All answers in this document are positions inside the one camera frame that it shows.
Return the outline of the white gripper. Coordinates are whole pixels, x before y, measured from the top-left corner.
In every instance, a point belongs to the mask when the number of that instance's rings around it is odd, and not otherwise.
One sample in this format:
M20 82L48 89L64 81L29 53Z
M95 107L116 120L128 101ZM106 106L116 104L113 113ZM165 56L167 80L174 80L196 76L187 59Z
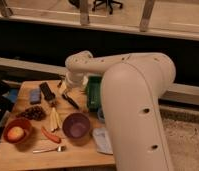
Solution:
M68 92L68 88L85 87L87 82L88 78L85 74L68 71L65 76L65 83L61 84L58 88L58 92L60 94L66 94Z

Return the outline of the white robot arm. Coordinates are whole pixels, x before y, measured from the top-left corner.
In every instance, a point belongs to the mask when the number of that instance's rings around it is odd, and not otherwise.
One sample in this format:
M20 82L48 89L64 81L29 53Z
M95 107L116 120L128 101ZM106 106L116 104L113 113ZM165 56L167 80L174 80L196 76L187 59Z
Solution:
M101 106L117 171L174 171L158 99L176 69L163 53L128 53L95 58L88 51L65 60L68 88L99 74Z

